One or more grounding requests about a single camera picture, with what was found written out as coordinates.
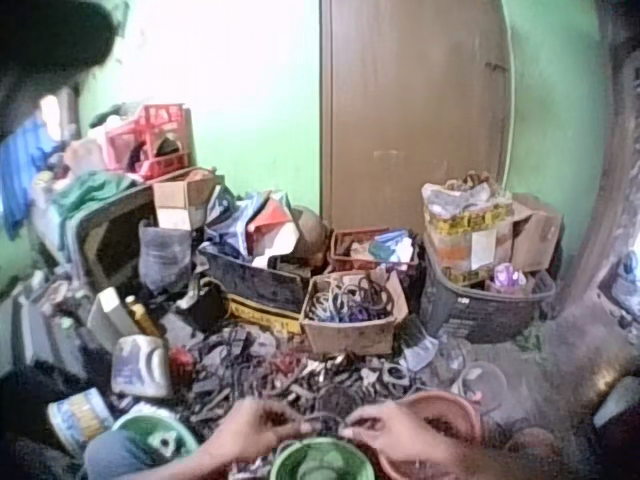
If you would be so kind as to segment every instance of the yellow bottle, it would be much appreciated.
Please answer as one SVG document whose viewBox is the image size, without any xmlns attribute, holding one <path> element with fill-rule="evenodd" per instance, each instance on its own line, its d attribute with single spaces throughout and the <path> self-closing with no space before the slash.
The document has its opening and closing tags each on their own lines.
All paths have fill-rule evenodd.
<svg viewBox="0 0 640 480">
<path fill-rule="evenodd" d="M 133 314 L 133 321 L 145 335 L 161 338 L 160 331 L 149 317 L 145 306 L 136 300 L 134 295 L 129 295 L 124 300 Z"/>
</svg>

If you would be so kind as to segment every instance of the black plastic basket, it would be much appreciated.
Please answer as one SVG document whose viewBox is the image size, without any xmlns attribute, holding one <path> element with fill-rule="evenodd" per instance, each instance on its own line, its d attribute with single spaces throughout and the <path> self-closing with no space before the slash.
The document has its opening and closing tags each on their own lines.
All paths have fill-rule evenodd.
<svg viewBox="0 0 640 480">
<path fill-rule="evenodd" d="M 451 283 L 437 265 L 433 247 L 425 242 L 427 275 L 420 318 L 432 337 L 446 333 L 472 343 L 511 340 L 535 319 L 540 305 L 556 293 L 547 272 L 535 274 L 529 295 L 502 295 Z"/>
</svg>

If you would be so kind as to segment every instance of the concrete floor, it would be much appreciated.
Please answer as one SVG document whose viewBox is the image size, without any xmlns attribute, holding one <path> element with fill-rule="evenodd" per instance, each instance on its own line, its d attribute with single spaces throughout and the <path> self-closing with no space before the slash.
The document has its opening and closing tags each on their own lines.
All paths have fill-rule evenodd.
<svg viewBox="0 0 640 480">
<path fill-rule="evenodd" d="M 543 324 L 541 354 L 523 353 L 512 343 L 474 345 L 467 359 L 491 362 L 507 379 L 506 398 L 488 415 L 491 422 L 508 427 L 527 418 L 553 432 L 565 459 L 585 476 L 597 469 L 591 417 L 639 358 L 612 310 L 608 300 L 594 293 Z"/>
</svg>

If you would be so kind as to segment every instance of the human hand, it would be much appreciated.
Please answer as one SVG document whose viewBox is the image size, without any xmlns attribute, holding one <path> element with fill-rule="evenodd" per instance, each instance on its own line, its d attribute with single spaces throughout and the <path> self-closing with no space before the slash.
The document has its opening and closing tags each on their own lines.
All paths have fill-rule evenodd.
<svg viewBox="0 0 640 480">
<path fill-rule="evenodd" d="M 286 405 L 270 400 L 239 400 L 200 450 L 216 460 L 252 462 L 285 440 L 311 433 L 312 427 Z"/>
<path fill-rule="evenodd" d="M 353 412 L 340 435 L 376 449 L 394 462 L 424 460 L 441 463 L 453 447 L 407 407 L 394 402 L 367 405 Z"/>
</svg>

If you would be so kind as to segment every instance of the person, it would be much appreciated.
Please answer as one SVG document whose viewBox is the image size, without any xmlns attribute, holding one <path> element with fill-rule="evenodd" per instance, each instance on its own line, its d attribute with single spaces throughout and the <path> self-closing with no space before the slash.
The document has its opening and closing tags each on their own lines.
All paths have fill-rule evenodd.
<svg viewBox="0 0 640 480">
<path fill-rule="evenodd" d="M 313 425 L 286 405 L 247 398 L 236 402 L 220 427 L 189 457 L 163 465 L 163 461 L 135 437 L 116 430 L 100 435 L 89 444 L 85 468 L 89 480 L 225 478 L 232 462 L 252 462 L 286 440 L 312 433 Z M 346 419 L 340 435 L 356 444 L 369 445 L 392 462 L 434 463 L 460 478 L 568 478 L 557 462 L 474 447 L 447 438 L 401 403 L 359 408 Z"/>
</svg>

